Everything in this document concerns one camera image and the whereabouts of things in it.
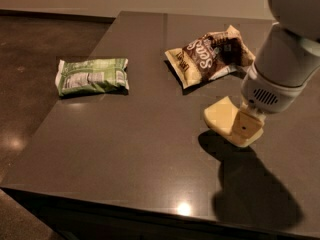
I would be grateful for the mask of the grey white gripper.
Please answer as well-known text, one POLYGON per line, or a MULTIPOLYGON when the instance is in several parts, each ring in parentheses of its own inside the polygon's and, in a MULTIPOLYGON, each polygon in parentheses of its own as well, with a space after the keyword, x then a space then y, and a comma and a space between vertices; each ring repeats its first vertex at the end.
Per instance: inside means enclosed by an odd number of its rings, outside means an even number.
POLYGON ((288 109, 301 94, 304 86, 287 87, 273 83, 261 75, 252 64, 241 85, 244 102, 241 104, 232 133, 249 140, 263 133, 265 114, 280 113, 288 109))

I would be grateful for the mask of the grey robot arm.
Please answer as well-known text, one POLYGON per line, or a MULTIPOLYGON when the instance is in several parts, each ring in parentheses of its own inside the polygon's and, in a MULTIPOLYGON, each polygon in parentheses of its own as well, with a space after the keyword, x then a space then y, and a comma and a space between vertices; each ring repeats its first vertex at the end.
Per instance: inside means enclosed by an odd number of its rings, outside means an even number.
POLYGON ((320 0, 268 0, 276 22, 241 86, 232 132, 248 140, 265 116, 286 110, 320 66, 320 0))

